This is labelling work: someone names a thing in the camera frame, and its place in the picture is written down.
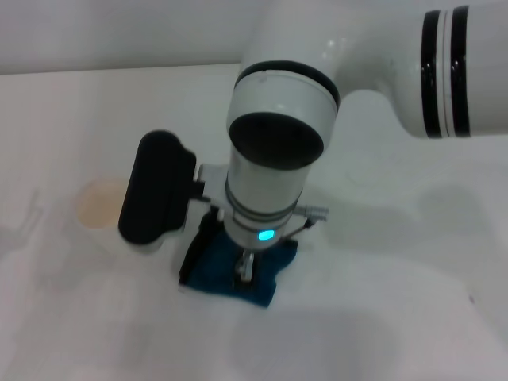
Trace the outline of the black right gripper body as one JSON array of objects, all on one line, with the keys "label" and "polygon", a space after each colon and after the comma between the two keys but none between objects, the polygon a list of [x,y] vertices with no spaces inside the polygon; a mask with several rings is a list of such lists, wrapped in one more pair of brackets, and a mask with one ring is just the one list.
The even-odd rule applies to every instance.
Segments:
[{"label": "black right gripper body", "polygon": [[205,238],[215,238],[224,230],[224,223],[219,211],[209,211],[199,225],[199,234]]}]

